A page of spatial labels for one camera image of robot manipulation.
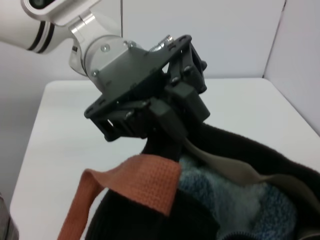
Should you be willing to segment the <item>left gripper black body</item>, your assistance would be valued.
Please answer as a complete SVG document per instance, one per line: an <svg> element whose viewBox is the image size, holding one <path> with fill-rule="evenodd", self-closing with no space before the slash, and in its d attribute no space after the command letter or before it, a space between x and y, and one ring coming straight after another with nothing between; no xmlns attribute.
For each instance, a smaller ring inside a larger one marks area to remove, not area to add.
<svg viewBox="0 0 320 240"><path fill-rule="evenodd" d="M203 75L206 66L190 35L183 35L154 52L132 47L98 72L103 91L84 115L109 142L120 137L145 139L155 131L164 131L150 111L151 101L160 99L174 109L188 134L203 122L187 120L169 102L166 87L186 83L200 96L207 90Z"/></svg>

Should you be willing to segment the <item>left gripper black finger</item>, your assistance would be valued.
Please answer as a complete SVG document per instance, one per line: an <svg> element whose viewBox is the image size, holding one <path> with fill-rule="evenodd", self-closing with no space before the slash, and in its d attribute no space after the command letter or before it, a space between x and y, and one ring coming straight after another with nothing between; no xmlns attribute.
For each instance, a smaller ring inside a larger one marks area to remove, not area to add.
<svg viewBox="0 0 320 240"><path fill-rule="evenodd" d="M193 86L186 83L165 87L169 102L175 105L188 121L202 123L210 116L210 111Z"/></svg>
<svg viewBox="0 0 320 240"><path fill-rule="evenodd" d="M153 99L149 107L163 130L176 142L182 142L188 134L187 129L173 108L161 99Z"/></svg>

